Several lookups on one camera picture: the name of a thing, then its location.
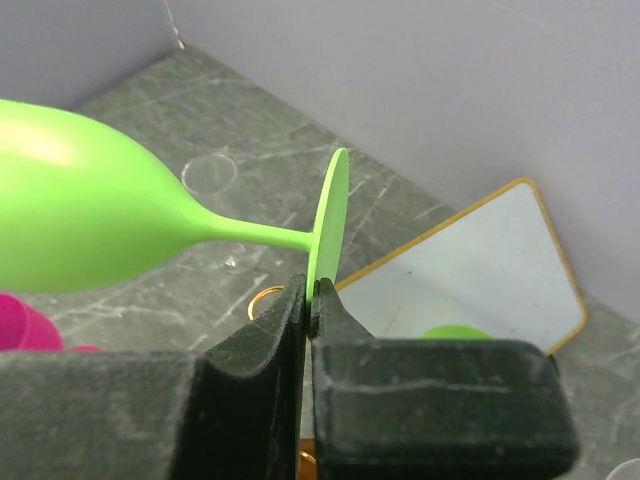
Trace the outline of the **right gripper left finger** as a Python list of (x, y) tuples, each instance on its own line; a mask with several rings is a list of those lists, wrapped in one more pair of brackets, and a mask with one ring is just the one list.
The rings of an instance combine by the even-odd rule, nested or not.
[(5, 479), (294, 479), (305, 281), (210, 350), (1, 357)]

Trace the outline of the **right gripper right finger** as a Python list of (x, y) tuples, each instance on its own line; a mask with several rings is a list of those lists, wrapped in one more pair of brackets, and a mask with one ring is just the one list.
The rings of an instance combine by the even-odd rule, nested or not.
[(381, 339), (327, 279), (311, 303), (322, 479), (555, 479), (580, 440), (553, 362), (504, 339)]

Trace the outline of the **gold wire glass rack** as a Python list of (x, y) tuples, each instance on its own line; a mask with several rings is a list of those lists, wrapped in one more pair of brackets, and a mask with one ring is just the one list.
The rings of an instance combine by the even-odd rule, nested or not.
[[(267, 310), (283, 290), (283, 286), (271, 286), (260, 291), (249, 303), (247, 309), (249, 320), (255, 320)], [(312, 439), (301, 439), (299, 441), (298, 478), (300, 480), (316, 480), (318, 478), (315, 442)]]

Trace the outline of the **green wine glass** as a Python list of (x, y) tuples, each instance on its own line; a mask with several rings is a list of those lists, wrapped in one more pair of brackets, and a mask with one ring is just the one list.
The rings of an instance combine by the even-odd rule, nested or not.
[(311, 231), (232, 219), (195, 200), (152, 152), (92, 118), (1, 103), (1, 285), (32, 293), (108, 287), (204, 242), (301, 250), (308, 287), (334, 279), (350, 158), (333, 154)]
[(421, 339), (444, 340), (481, 340), (492, 339), (493, 336), (474, 327), (465, 325), (440, 325), (420, 335)]

